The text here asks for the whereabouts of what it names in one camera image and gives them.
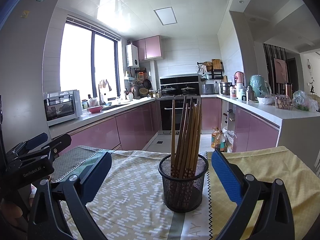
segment white countertop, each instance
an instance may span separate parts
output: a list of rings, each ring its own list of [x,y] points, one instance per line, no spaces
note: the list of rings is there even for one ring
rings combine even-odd
[[[56,138],[64,133],[70,132],[72,130],[78,129],[82,126],[88,125],[90,123],[96,122],[103,118],[107,118],[109,116],[118,114],[120,112],[129,110],[131,108],[141,106],[145,103],[149,103],[155,101],[155,98],[141,98],[141,99],[134,99],[133,101],[129,102],[127,105],[119,106],[107,111],[101,111],[100,113],[91,114],[87,112],[82,114],[80,118],[76,118],[67,122],[59,123],[49,127],[51,138]]]
[[[254,103],[254,102],[247,102],[247,101],[242,101],[237,98],[230,98],[230,96],[224,96],[224,95],[219,95],[219,94],[214,94],[214,95],[201,95],[201,98],[214,98],[218,97],[223,100],[226,100],[230,103],[233,103],[237,106],[240,106],[258,116],[261,116],[262,118],[278,125],[281,127],[282,120],[284,119],[298,119],[298,118],[308,118],[308,117],[320,117],[320,113],[318,112],[306,112],[306,111],[301,111],[293,106],[291,107],[291,110],[284,110],[284,109],[278,109],[275,106],[267,106],[267,105],[262,105],[259,103]]]

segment red bowl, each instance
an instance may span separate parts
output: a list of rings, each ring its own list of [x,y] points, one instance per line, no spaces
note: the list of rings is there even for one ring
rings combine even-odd
[[[89,107],[88,110],[91,114],[96,114],[100,113],[102,109],[102,106],[94,106],[94,107]]]

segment window pane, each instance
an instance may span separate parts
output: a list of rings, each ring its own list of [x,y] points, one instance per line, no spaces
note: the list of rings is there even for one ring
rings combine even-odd
[[[79,90],[80,99],[92,94],[91,78],[92,32],[65,24],[60,55],[61,91]]]
[[[97,95],[100,81],[104,83],[107,80],[111,91],[108,85],[104,85],[105,88],[100,89],[101,93],[106,93],[107,98],[117,97],[114,42],[97,34],[94,40],[94,67]]]

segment recessed light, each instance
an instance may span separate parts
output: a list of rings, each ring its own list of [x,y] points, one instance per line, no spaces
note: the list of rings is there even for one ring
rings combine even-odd
[[[162,25],[178,23],[172,7],[154,10]]]

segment yellow sticker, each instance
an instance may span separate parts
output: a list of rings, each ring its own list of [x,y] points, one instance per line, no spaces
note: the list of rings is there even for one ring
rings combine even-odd
[[[22,15],[20,16],[20,18],[27,18],[28,14],[30,11],[23,11]]]

